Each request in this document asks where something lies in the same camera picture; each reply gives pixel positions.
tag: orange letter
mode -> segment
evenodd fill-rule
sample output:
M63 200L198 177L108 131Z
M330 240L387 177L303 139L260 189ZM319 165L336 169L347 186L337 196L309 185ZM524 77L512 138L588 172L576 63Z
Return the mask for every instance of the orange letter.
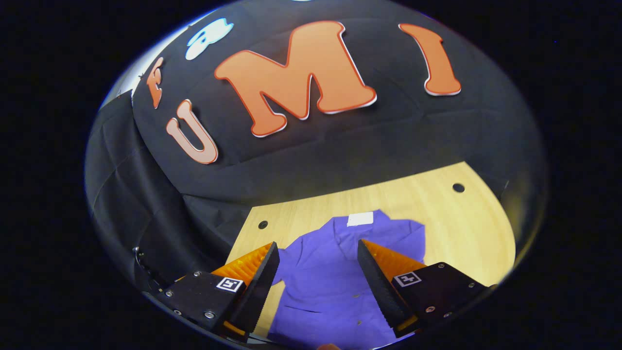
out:
M151 98L154 101L154 108L157 109L160 104L160 99L162 98L162 89L159 88L156 84L160 84L162 82L162 73L160 72L160 66L164 61L163 57L157 59L154 64L154 67L151 68L151 73L147 77L147 86L149 87L149 92L151 92Z
M218 149L210 134L205 131L203 125L197 117L192 113L192 102L186 99L177 107L177 116L186 121L190 129L203 143L203 149L198 150L192 144L181 130L179 130L179 122L175 118L171 118L166 124L166 132L173 136L175 141L183 148L183 150L194 160L202 164L214 163L218 158Z
M323 113L339 113L376 101L376 92L365 86L343 43L344 31L339 22L306 24L292 31L285 65L244 50L216 68L214 76L229 81L251 115L253 135L264 137L287 125L285 116L274 113L266 97L296 118L307 119L311 77L320 88L317 108Z
M415 39L424 55L428 68L428 79L424 82L425 91L433 96L457 95L462 88L453 76L452 65L440 44L443 39L435 32L412 24L397 26Z

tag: fisheye lens view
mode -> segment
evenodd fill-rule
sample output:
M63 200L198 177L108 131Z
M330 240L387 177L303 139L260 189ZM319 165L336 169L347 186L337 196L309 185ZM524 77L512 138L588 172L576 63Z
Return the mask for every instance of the fisheye lens view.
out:
M390 0L243 0L162 34L93 111L84 185L171 323L235 349L414 347L529 251L540 131L460 33Z

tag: wooden table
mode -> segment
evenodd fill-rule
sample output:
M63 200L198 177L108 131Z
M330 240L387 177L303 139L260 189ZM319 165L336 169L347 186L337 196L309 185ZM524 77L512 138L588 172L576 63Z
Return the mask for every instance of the wooden table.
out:
M464 186L457 192L453 185ZM332 217L380 209L391 219L425 225L424 263L447 262L476 281L499 283L512 269L516 246L508 217L490 188L467 163L297 201L253 207L227 259L270 242L288 247ZM262 221L265 229L259 229ZM254 331L267 336L285 288L272 286Z

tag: letter m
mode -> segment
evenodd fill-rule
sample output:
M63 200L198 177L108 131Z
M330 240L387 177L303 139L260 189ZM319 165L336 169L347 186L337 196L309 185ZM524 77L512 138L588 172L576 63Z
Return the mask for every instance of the letter m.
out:
M376 92L365 86L343 43L344 31L339 22L309 23L292 31L285 65L244 50L216 68L214 76L229 81L251 115L253 135L264 137L287 125L287 118L274 113L266 97L296 118L307 119L312 77L320 89L317 108L323 113L339 113L376 101Z

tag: purple shirt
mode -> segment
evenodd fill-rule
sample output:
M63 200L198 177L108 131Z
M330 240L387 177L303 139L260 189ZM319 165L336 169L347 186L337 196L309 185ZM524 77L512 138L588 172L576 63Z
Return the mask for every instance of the purple shirt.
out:
M380 210L373 223L347 226L334 217L286 249L273 285L285 281L268 338L295 348L333 343L342 350L369 350L394 343L389 327L356 259L366 239L423 262L425 227L413 220L391 220Z

